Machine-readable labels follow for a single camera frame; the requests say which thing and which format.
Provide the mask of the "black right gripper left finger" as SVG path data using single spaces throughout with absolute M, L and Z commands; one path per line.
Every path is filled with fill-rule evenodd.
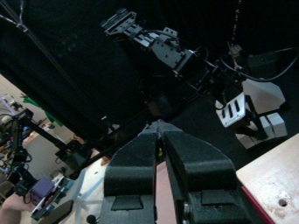
M 154 122 L 113 157 L 105 176 L 99 224 L 155 224 L 158 140 Z

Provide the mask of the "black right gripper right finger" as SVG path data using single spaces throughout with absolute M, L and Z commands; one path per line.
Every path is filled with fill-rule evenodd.
M 230 158 L 167 122 L 158 133 L 178 224 L 252 224 Z

